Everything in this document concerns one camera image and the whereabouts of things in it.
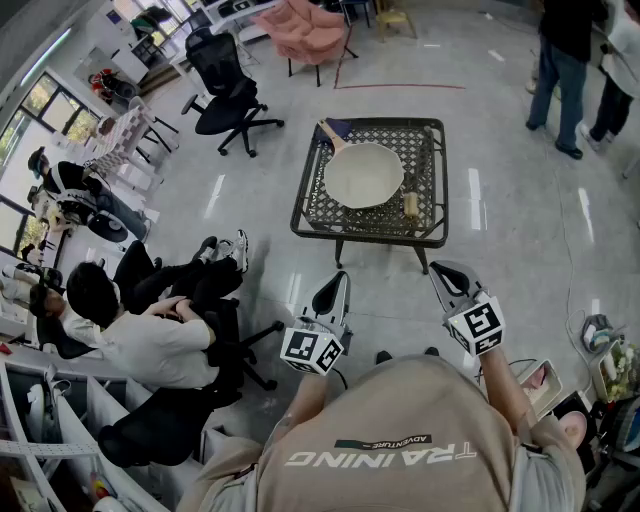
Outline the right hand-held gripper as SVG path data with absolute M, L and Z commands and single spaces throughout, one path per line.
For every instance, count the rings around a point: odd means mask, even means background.
M 504 341 L 505 322 L 499 301 L 484 288 L 479 276 L 468 265 L 433 261 L 429 264 L 436 295 L 444 309 L 454 309 L 444 319 L 451 337 L 471 356 L 478 357 L 498 348 Z

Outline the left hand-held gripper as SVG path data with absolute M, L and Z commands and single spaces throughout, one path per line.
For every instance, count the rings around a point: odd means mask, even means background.
M 311 300 L 314 317 L 330 315 L 334 308 L 344 321 L 349 313 L 351 279 L 348 273 L 328 277 Z M 348 354 L 353 332 L 345 323 L 328 322 L 308 316 L 298 316 L 285 330 L 280 359 L 296 371 L 327 376 L 341 356 Z

